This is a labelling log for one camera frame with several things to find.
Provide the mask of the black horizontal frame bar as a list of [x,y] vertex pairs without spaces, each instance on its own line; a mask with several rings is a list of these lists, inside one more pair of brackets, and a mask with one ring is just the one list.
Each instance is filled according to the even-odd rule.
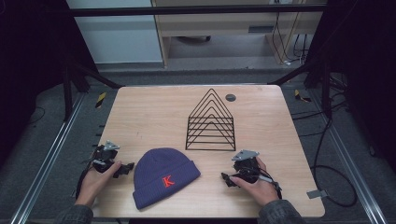
[[326,4],[298,5],[234,5],[234,6],[188,6],[188,7],[124,7],[69,9],[65,14],[73,17],[96,16],[143,16],[183,14],[228,14],[228,13],[276,13],[276,12],[319,12]]

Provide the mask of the light wooden desk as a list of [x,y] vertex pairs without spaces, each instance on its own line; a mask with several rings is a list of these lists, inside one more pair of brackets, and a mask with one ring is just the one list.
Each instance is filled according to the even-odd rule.
[[[150,0],[155,7],[321,4],[327,0]],[[157,15],[163,61],[168,62],[171,39],[176,36],[264,34],[277,63],[287,61],[295,35],[316,32],[321,12],[230,13]]]

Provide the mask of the grey tape piece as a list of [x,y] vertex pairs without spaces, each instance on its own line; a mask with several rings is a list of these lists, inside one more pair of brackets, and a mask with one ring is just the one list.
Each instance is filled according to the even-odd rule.
[[329,196],[328,192],[324,189],[323,190],[319,190],[319,189],[311,190],[311,191],[308,191],[306,194],[309,199],[324,198],[324,197]]

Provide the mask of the white cabinet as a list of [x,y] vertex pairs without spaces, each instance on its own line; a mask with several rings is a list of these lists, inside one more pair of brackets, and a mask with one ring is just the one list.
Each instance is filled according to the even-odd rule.
[[[66,0],[71,9],[151,7],[150,0]],[[96,64],[161,63],[153,16],[75,17]]]

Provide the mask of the person's left hand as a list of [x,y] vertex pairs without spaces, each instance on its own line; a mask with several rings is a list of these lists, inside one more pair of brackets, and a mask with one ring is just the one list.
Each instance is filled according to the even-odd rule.
[[116,161],[103,173],[98,173],[95,169],[89,170],[82,180],[75,205],[92,207],[95,198],[104,189],[113,175],[120,169],[120,166],[121,161]]

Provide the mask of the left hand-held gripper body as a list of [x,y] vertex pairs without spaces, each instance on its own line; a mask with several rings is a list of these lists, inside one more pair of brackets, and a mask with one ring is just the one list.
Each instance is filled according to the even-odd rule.
[[97,172],[105,172],[113,163],[120,147],[107,140],[93,152],[92,166]]

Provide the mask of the purple knit beanie hat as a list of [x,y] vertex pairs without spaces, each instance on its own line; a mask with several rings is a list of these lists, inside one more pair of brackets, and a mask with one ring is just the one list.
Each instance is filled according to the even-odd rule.
[[174,148],[154,148],[139,160],[134,171],[134,202],[144,209],[187,187],[201,172]]

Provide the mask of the aluminium floor rail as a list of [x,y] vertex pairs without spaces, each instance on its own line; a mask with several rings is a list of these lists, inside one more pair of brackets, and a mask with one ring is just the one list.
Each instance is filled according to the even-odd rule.
[[55,140],[53,141],[51,147],[49,148],[49,152],[47,153],[44,161],[40,166],[40,169],[35,175],[35,179],[33,183],[31,184],[30,188],[25,194],[21,204],[14,213],[9,224],[25,224],[25,222],[27,221],[32,209],[35,206],[36,200],[40,195],[48,179],[50,171],[64,146],[64,142],[73,127],[73,124],[81,109],[81,105],[84,101],[84,98],[85,98],[85,93],[77,94],[77,98],[76,101],[73,103],[72,112],[69,118],[63,122],[59,132],[55,137]]
[[396,207],[392,195],[396,175],[380,156],[372,156],[368,141],[353,114],[346,97],[331,90],[332,125],[328,135],[346,175],[354,185],[360,205],[374,224],[396,224]]

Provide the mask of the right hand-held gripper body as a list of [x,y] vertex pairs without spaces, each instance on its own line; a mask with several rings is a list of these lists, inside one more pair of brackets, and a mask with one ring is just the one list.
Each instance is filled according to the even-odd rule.
[[260,167],[256,159],[259,155],[260,153],[257,151],[242,149],[233,156],[233,168],[236,171],[234,176],[242,178],[248,183],[255,183],[260,174]]

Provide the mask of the black frame strut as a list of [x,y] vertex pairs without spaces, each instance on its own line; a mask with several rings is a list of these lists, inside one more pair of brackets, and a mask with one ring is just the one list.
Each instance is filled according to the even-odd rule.
[[73,59],[66,60],[63,68],[64,121],[69,120],[73,112],[71,85],[74,84],[78,89],[78,92],[87,92],[90,89],[90,84],[86,80],[85,76],[92,77],[107,85],[109,88],[121,88],[121,84],[117,84],[105,77],[102,77],[98,72],[77,63]]
[[269,85],[281,86],[287,81],[299,76],[302,73],[307,73],[304,80],[304,85],[307,88],[315,87],[321,82],[321,108],[322,112],[328,119],[332,117],[331,98],[330,98],[330,64],[328,60],[312,60],[294,69],[285,76],[269,82]]

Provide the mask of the person's right hand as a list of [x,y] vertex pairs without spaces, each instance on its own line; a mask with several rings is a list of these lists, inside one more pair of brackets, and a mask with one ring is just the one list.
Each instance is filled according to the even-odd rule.
[[236,176],[231,176],[230,179],[235,185],[244,189],[260,206],[265,206],[279,199],[276,188],[269,182],[258,179],[255,183],[248,183]]

